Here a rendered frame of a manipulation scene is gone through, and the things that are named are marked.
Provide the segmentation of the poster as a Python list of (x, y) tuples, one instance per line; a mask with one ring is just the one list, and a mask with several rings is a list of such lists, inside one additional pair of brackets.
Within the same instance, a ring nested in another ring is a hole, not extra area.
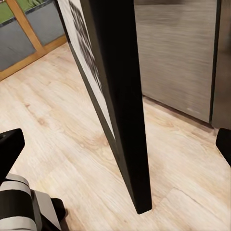
[(53, 0), (137, 213), (152, 210), (134, 0)]

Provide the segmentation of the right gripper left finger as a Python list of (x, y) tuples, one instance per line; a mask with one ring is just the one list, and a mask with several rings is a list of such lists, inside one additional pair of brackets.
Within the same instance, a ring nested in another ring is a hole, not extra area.
[(0, 133), (0, 186), (25, 146), (20, 128)]

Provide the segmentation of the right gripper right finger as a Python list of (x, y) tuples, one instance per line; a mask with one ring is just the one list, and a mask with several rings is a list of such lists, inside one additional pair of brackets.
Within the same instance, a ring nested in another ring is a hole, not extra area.
[(220, 128), (217, 135), (216, 146), (231, 167), (231, 130)]

